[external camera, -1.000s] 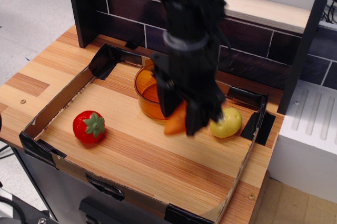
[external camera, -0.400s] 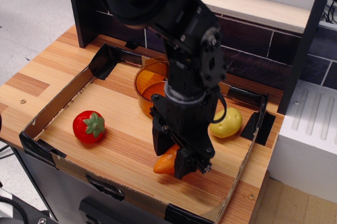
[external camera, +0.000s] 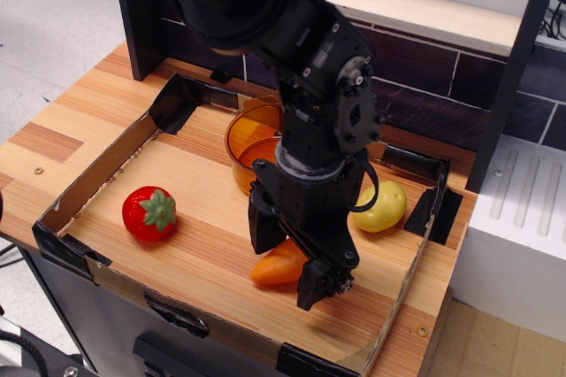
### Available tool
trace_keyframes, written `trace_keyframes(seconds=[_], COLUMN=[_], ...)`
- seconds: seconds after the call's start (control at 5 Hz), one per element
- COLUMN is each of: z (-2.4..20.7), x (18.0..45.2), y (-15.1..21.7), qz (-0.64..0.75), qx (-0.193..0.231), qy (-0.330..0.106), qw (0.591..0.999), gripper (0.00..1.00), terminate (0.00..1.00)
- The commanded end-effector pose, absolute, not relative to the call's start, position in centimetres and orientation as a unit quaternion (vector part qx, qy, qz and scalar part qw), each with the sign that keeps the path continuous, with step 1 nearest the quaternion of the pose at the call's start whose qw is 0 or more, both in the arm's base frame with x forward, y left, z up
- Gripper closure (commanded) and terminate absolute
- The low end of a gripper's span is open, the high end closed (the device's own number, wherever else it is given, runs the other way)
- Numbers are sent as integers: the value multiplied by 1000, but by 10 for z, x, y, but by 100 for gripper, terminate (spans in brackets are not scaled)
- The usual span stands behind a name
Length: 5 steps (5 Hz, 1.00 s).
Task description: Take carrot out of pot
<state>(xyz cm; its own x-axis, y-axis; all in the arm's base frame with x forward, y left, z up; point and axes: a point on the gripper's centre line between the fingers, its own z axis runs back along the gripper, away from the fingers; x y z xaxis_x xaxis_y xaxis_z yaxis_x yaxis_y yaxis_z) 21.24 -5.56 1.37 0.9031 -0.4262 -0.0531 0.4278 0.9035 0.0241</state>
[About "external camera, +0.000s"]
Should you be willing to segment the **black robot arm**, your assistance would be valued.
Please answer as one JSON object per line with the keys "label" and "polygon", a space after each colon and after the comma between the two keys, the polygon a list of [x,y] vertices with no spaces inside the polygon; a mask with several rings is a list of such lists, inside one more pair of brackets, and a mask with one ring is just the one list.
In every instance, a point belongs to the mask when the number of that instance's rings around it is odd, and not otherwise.
{"label": "black robot arm", "polygon": [[381,118],[366,41],[326,0],[176,0],[195,39],[226,55],[251,52],[272,67],[283,107],[272,161],[257,159],[249,229],[256,253],[292,239],[307,256],[297,304],[348,290],[359,256],[347,218],[363,212],[368,146]]}

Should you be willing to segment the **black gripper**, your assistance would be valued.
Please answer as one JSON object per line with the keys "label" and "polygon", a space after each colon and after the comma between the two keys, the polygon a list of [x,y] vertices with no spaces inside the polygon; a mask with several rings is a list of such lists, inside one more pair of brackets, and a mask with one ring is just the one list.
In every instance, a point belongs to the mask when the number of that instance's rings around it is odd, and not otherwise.
{"label": "black gripper", "polygon": [[347,184],[336,177],[297,178],[272,162],[253,162],[249,232],[253,250],[263,254],[291,238],[309,258],[297,288],[297,306],[310,310],[320,300],[351,289],[359,265],[348,230]]}

